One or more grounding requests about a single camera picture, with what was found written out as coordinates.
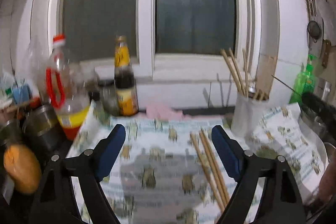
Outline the person's right hand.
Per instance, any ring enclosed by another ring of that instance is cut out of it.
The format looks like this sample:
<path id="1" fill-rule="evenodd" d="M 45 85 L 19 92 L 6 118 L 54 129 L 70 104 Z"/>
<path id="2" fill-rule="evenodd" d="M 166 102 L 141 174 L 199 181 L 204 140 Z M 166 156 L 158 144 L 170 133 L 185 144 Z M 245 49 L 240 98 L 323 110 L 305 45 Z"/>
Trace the person's right hand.
<path id="1" fill-rule="evenodd" d="M 332 161 L 325 170 L 319 183 L 318 197 L 328 202 L 335 195 L 335 161 Z"/>

